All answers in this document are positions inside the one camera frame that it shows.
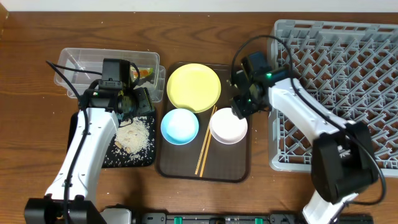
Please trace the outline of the yellow snack wrapper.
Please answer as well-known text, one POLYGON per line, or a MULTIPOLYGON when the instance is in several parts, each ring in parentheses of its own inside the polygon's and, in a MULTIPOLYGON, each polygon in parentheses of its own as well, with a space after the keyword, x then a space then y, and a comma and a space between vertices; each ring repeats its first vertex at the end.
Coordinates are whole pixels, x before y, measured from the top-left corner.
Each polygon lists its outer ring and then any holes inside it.
MULTIPOLYGON (((139 67, 140 79, 150 77, 154 73, 154 69, 150 67, 139 67)), ((131 77, 135 80, 138 77, 137 70, 131 65, 131 77)))

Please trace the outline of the white bowl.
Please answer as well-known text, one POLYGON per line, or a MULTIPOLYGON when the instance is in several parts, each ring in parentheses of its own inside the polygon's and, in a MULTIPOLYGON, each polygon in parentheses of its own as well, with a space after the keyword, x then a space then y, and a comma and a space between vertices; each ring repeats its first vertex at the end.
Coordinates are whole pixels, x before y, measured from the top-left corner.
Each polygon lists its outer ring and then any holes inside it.
POLYGON ((210 119, 210 132, 222 144, 236 144, 242 140, 248 131, 245 118, 239 119, 231 108, 222 108, 210 119))

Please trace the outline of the light blue bowl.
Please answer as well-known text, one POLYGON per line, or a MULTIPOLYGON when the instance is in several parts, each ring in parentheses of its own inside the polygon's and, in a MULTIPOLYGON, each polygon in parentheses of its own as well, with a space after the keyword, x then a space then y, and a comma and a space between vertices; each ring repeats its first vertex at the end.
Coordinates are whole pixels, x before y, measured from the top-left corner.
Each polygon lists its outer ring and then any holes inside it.
POLYGON ((198 118, 189 110, 174 109, 162 118, 160 130, 167 142, 178 146, 188 144, 198 134, 198 118))

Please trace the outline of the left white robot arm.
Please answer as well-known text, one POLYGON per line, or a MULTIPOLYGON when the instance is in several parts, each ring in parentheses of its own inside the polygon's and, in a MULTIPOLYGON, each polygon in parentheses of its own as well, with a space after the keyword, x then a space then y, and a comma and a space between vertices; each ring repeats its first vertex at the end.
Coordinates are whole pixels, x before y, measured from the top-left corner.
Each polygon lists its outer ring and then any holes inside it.
POLYGON ((138 70, 128 60, 106 58, 100 78, 79 94, 62 73, 49 64, 78 100, 76 125, 70 133, 67 155, 44 197, 30 198, 24 209, 26 223, 136 223, 134 212, 115 205, 99 212, 94 205, 98 178, 108 146, 119 128, 119 116, 133 119, 154 112, 149 92, 139 88, 138 70))

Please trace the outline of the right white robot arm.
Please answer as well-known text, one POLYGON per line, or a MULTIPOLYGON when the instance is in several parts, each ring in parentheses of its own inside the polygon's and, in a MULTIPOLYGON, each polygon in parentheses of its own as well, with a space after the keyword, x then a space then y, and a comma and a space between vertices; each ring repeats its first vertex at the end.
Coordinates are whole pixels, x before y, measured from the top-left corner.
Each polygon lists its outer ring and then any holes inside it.
POLYGON ((233 113, 246 118, 275 109, 307 138, 312 146, 311 178, 315 192, 303 208, 307 223, 336 223, 345 206, 385 178, 374 158, 368 126, 345 120, 327 110, 295 78, 289 68, 274 70, 262 52, 241 60, 231 73, 239 91, 232 99, 233 113))

